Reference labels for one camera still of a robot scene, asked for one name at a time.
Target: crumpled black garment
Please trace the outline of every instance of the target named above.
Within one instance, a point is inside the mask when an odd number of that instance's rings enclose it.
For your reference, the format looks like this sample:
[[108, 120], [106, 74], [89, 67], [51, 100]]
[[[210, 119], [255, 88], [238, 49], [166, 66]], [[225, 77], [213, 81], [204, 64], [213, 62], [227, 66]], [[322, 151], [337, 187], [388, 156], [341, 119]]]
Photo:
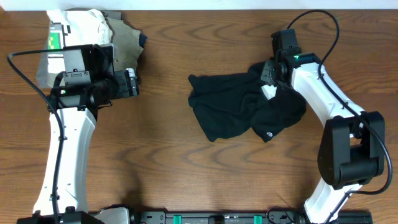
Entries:
[[293, 89], [278, 87], [267, 100], [261, 90], [263, 66], [256, 63], [247, 73], [188, 77], [193, 87], [188, 102], [209, 141], [239, 136], [252, 127], [267, 142], [300, 121], [305, 99]]

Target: wooden table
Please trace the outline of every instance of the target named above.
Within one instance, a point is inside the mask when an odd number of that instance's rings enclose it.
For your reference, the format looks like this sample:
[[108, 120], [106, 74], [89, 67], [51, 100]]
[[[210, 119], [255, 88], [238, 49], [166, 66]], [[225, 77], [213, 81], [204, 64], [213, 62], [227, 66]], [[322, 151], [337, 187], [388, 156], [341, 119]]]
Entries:
[[[209, 142], [187, 98], [187, 77], [245, 72], [272, 56], [270, 35], [301, 11], [136, 11], [124, 20], [148, 40], [138, 98], [101, 110], [87, 170], [90, 210], [129, 203], [168, 210], [267, 210], [297, 207], [320, 178], [322, 126], [303, 119], [264, 144], [250, 129]], [[341, 37], [326, 61], [330, 76], [367, 111], [386, 120], [386, 144], [398, 157], [398, 12], [332, 11]], [[5, 12], [0, 20], [0, 223], [28, 217], [44, 179], [50, 140], [42, 99], [6, 62], [10, 52], [42, 49], [45, 12]], [[335, 38], [324, 15], [294, 24], [304, 52], [320, 57]], [[16, 59], [32, 80], [39, 55]], [[380, 188], [386, 172], [364, 190]], [[398, 184], [378, 196], [355, 195], [345, 209], [369, 209], [376, 223], [398, 223]]]

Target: wood grain surface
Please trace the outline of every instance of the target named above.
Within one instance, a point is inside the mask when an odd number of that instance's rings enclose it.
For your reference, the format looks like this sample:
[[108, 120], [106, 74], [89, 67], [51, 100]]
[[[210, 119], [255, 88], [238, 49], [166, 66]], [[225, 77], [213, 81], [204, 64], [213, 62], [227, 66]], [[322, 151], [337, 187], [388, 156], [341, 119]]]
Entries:
[[[129, 11], [124, 20], [148, 36], [138, 98], [101, 110], [87, 170], [90, 210], [129, 203], [168, 210], [267, 210], [297, 207], [320, 174], [323, 128], [308, 107], [303, 119], [264, 144], [250, 129], [209, 142], [187, 98], [187, 77], [245, 72], [272, 56], [270, 35], [302, 11]], [[386, 120], [386, 144], [398, 158], [398, 11], [332, 11], [341, 36], [326, 61], [329, 75], [367, 111]], [[5, 12], [0, 20], [0, 223], [32, 213], [44, 179], [49, 113], [10, 68], [10, 52], [44, 47], [45, 12]], [[294, 24], [304, 52], [322, 57], [332, 21], [311, 14]], [[35, 80], [39, 55], [15, 59]], [[386, 173], [364, 190], [380, 188]], [[370, 210], [376, 223], [398, 223], [398, 184], [378, 196], [355, 195], [345, 209]]]

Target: cable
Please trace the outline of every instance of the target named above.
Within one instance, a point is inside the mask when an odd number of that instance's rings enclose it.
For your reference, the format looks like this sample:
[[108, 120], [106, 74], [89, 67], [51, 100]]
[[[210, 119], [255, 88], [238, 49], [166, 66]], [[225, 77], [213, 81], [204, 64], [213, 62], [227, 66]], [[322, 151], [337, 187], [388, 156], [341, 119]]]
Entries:
[[350, 197], [351, 194], [363, 194], [363, 195], [377, 195], [377, 194], [381, 194], [383, 192], [385, 192], [388, 187], [391, 184], [392, 181], [392, 162], [391, 162], [391, 158], [390, 155], [388, 153], [387, 147], [384, 144], [383, 140], [380, 138], [380, 136], [377, 134], [377, 132], [369, 125], [368, 122], [366, 122], [364, 119], [362, 119], [362, 117], [360, 117], [359, 114], [357, 114], [352, 108], [350, 108], [348, 106], [348, 104], [346, 102], [344, 102], [329, 86], [329, 84], [327, 84], [327, 82], [325, 81], [325, 79], [323, 78], [323, 74], [321, 73], [321, 68], [323, 63], [325, 62], [326, 58], [329, 56], [330, 52], [335, 48], [335, 45], [337, 44], [339, 35], [340, 35], [340, 28], [338, 26], [338, 22], [336, 20], [336, 18], [330, 14], [328, 11], [325, 10], [310, 10], [307, 12], [304, 12], [303, 14], [297, 16], [288, 26], [287, 28], [289, 29], [293, 23], [295, 21], [297, 21], [298, 19], [300, 19], [302, 16], [305, 16], [309, 13], [313, 13], [313, 12], [321, 12], [324, 13], [326, 15], [328, 15], [329, 17], [331, 17], [333, 19], [333, 22], [336, 25], [336, 39], [333, 43], [333, 45], [330, 47], [329, 51], [326, 53], [326, 55], [324, 56], [324, 58], [321, 60], [319, 66], [318, 66], [318, 75], [320, 80], [322, 81], [322, 83], [324, 84], [324, 86], [330, 91], [330, 93], [343, 105], [343, 107], [345, 107], [350, 113], [352, 113], [354, 115], [354, 117], [356, 119], [358, 119], [361, 123], [363, 123], [363, 125], [365, 126], [365, 128], [367, 128], [369, 130], [369, 132], [376, 138], [376, 141], [380, 144], [380, 146], [383, 149], [384, 152], [384, 156], [386, 157], [386, 161], [387, 161], [387, 168], [388, 168], [388, 175], [387, 175], [387, 180], [386, 183], [384, 184], [384, 186], [382, 188], [380, 188], [379, 190], [375, 190], [375, 191], [361, 191], [361, 190], [349, 190], [345, 193], [345, 196], [343, 197], [343, 199], [341, 199], [341, 201], [339, 202], [339, 204], [336, 206], [336, 208], [330, 213], [329, 217], [326, 219], [325, 223], [329, 223], [330, 219], [333, 217], [333, 215], [337, 212], [337, 210], [339, 210], [339, 208], [344, 204], [345, 200], [347, 198]]
[[55, 161], [55, 170], [54, 170], [54, 177], [53, 177], [53, 183], [52, 183], [52, 208], [54, 212], [54, 220], [56, 224], [60, 223], [59, 217], [58, 217], [58, 195], [57, 195], [57, 184], [58, 184], [58, 175], [59, 175], [59, 169], [60, 169], [60, 161], [61, 161], [61, 154], [62, 154], [62, 147], [63, 147], [63, 140], [64, 140], [64, 134], [63, 134], [63, 126], [61, 119], [57, 113], [57, 110], [53, 107], [49, 99], [44, 95], [44, 93], [37, 88], [37, 86], [32, 83], [12, 62], [12, 58], [14, 56], [19, 56], [19, 55], [27, 55], [27, 54], [37, 54], [37, 53], [46, 53], [46, 52], [60, 52], [62, 51], [61, 49], [55, 49], [55, 50], [32, 50], [32, 51], [26, 51], [26, 52], [17, 52], [17, 53], [11, 53], [7, 57], [7, 61], [14, 69], [14, 71], [23, 79], [25, 82], [27, 82], [46, 102], [48, 107], [50, 108], [51, 112], [55, 115], [55, 119], [57, 120], [58, 127], [60, 129], [60, 137], [59, 137], [59, 147], [58, 147], [58, 152], [57, 152], [57, 160]]

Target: white wall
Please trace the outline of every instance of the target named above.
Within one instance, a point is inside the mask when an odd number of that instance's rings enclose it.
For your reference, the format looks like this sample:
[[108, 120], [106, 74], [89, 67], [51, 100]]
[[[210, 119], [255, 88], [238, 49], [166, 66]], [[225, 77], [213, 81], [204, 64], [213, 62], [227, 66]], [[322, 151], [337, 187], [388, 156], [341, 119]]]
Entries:
[[73, 7], [112, 10], [398, 9], [398, 0], [0, 0], [6, 11]]

